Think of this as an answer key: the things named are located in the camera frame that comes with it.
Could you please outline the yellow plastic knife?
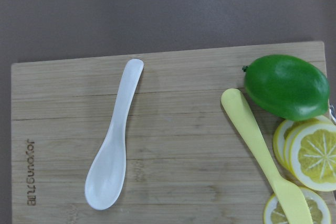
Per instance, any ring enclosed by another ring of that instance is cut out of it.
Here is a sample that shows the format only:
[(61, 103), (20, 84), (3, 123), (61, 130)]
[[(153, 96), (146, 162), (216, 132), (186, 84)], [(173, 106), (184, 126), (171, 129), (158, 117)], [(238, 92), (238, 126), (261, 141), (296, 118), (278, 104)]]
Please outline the yellow plastic knife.
[(289, 223), (313, 223), (303, 192), (279, 173), (253, 112), (242, 92), (227, 89), (221, 104), (265, 174)]

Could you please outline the lower lemon slice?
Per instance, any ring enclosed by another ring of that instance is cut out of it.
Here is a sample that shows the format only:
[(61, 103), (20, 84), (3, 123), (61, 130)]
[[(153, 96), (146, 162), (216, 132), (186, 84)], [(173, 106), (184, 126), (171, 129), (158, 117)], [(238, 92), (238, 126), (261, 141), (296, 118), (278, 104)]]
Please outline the lower lemon slice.
[[(330, 224), (331, 214), (326, 202), (310, 189), (300, 188), (307, 201), (313, 223)], [(272, 195), (264, 208), (263, 222), (268, 224), (288, 224), (287, 217), (275, 195)]]

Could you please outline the white ceramic spoon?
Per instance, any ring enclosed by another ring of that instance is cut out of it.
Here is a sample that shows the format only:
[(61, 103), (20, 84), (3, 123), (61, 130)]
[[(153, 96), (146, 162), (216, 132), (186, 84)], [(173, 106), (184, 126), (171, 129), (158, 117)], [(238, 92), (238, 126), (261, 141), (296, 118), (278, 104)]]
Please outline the white ceramic spoon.
[(127, 62), (117, 92), (111, 122), (88, 171), (85, 198), (95, 210), (106, 210), (119, 198), (126, 170), (125, 131), (131, 103), (143, 71), (140, 59)]

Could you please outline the bamboo cutting board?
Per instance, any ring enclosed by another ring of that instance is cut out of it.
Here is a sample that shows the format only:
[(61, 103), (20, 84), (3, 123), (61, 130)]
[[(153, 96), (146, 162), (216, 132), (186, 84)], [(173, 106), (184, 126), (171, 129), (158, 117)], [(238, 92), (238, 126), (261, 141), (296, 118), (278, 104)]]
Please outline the bamboo cutting board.
[(124, 186), (104, 211), (85, 180), (131, 56), (13, 64), (12, 222), (262, 223), (271, 188), (220, 98), (270, 54), (326, 69), (320, 41), (138, 55)]

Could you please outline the green lime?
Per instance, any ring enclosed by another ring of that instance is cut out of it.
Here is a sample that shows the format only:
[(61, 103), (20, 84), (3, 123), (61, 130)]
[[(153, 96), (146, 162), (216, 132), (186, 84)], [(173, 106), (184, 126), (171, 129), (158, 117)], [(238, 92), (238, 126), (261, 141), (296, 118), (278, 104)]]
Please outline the green lime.
[(314, 65), (290, 55), (268, 55), (242, 68), (244, 88), (264, 110), (292, 121), (323, 115), (330, 85)]

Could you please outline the upper lemon slice stack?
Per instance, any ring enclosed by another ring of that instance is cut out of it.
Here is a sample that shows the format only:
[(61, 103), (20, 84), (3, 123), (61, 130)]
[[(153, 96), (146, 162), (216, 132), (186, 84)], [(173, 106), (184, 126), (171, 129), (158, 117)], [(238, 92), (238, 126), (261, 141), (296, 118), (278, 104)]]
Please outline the upper lemon slice stack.
[(272, 146), (277, 161), (306, 187), (335, 190), (335, 125), (327, 117), (284, 120)]

